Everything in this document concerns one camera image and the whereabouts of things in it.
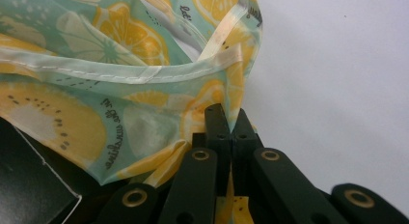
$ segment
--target translucent plastic bag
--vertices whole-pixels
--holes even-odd
[[[256,0],[0,0],[0,116],[101,184],[159,186],[206,107],[234,125],[260,25]]]

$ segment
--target plastic bag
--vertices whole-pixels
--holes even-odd
[[[256,0],[0,0],[0,116],[101,184],[159,186],[206,107],[234,126],[260,29]]]

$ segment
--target white background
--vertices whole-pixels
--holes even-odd
[[[409,0],[259,0],[243,108],[318,188],[353,182],[409,216]]]

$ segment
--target gold metal ring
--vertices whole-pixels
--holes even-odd
[[[192,153],[193,158],[196,160],[206,160],[210,157],[210,155],[205,151],[195,151]]]
[[[131,201],[130,200],[130,196],[134,195],[134,194],[139,194],[140,198],[136,201]],[[142,204],[145,203],[145,201],[147,201],[148,198],[148,193],[140,188],[135,188],[132,189],[128,192],[126,192],[123,195],[123,205],[129,208],[134,208],[134,207],[138,207],[141,206]]]
[[[357,207],[370,209],[375,206],[375,202],[373,201],[373,199],[359,190],[348,189],[343,194],[350,203],[354,204]],[[363,201],[356,199],[354,195],[362,197]]]
[[[274,151],[267,150],[267,151],[262,152],[261,157],[265,158],[266,160],[274,161],[274,160],[278,160],[280,158],[280,155]]]

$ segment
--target printed kiwi slice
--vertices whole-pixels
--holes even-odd
[[[105,146],[99,115],[57,87],[0,82],[0,100],[2,117],[84,169]]]

